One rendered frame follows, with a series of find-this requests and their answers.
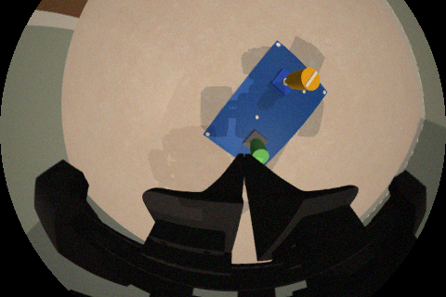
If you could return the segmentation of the blue circuit board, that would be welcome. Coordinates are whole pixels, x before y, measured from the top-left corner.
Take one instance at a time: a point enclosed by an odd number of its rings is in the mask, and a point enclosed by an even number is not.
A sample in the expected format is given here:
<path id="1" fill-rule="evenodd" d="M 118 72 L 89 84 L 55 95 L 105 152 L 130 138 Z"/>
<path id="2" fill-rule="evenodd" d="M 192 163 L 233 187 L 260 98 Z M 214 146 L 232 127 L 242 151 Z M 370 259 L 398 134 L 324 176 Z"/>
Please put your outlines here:
<path id="1" fill-rule="evenodd" d="M 204 136 L 231 156 L 267 164 L 319 107 L 320 75 L 279 41 L 238 86 Z"/>

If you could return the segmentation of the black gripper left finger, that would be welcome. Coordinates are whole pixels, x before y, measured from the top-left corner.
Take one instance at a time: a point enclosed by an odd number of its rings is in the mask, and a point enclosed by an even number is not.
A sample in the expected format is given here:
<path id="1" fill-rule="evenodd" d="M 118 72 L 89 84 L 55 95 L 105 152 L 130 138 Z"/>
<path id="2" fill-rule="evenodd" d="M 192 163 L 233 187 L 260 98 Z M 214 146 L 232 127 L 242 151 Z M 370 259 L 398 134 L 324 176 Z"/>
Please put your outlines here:
<path id="1" fill-rule="evenodd" d="M 245 156 L 239 153 L 203 192 L 155 187 L 142 193 L 142 201 L 155 222 L 160 219 L 179 226 L 226 231 L 224 252 L 233 252 L 244 208 L 244 166 Z"/>

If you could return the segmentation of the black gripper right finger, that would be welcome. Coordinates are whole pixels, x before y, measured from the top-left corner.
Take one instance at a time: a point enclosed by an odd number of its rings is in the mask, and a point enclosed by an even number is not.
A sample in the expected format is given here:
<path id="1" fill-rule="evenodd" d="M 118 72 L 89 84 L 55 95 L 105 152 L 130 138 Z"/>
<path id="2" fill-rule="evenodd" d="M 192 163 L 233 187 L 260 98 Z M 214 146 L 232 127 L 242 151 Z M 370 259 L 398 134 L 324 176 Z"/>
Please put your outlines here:
<path id="1" fill-rule="evenodd" d="M 273 174 L 250 153 L 245 155 L 244 179 L 258 261 L 272 260 L 272 252 L 304 216 L 350 205 L 360 192 L 352 185 L 305 192 Z"/>

